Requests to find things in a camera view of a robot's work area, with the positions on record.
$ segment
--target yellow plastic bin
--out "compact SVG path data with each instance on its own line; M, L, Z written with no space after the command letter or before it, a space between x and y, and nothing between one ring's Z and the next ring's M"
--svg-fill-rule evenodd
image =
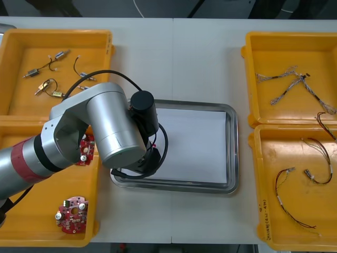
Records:
M336 126L331 126L331 130L337 134ZM319 185L304 174L303 171L309 169L318 181L325 181L330 171L323 155L308 147L301 138L316 138L322 142L336 173L336 143L316 125L259 125L249 136L259 206L257 234L274 250L337 251L337 202L334 201L337 178L333 173L331 182ZM299 226L283 211L276 197L276 175L291 167L295 167L295 171L279 189L279 196L291 215L316 225L316 229Z
M250 115L249 125L317 124L315 116L323 111L320 103L302 83L293 87L276 105L295 79L293 75L257 83L255 74L276 76L290 66L309 73L307 84L325 103L337 108L337 33L250 32L241 50L245 60ZM337 116L326 114L326 124L337 124Z
M22 78L28 71L40 68L54 58L60 51L70 50L60 61L41 69L39 75ZM107 30L8 30L0 47L0 121L47 121L50 110L61 99L52 98L41 92L35 96L38 87L47 79L58 82L58 91L66 93L80 78L73 70L75 59L78 72L87 74L110 69L114 52L112 34ZM83 85L92 86L108 82L109 75L95 76L97 82L85 81ZM52 93L55 83L48 88ZM80 92L75 89L72 94Z
M13 146L41 132L43 123L0 121L0 149ZM97 177L100 166L98 151L89 166L71 166L37 183L26 197L7 213L0 229L1 247L83 247L98 231L95 221ZM14 202L22 193L11 198ZM66 234L55 220L63 201L85 197L88 203L85 233Z

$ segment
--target stainless steel tray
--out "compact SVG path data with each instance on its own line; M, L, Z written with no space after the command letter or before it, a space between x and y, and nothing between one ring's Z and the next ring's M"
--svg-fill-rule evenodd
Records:
M227 183L191 182L160 179L124 179L111 175L113 182L120 187L145 188L169 191L188 191L203 193L234 192L239 185L239 156L237 139L237 116L233 108L226 104L198 103L172 100L155 100L156 108L195 110L195 111L222 111L226 112L226 167Z

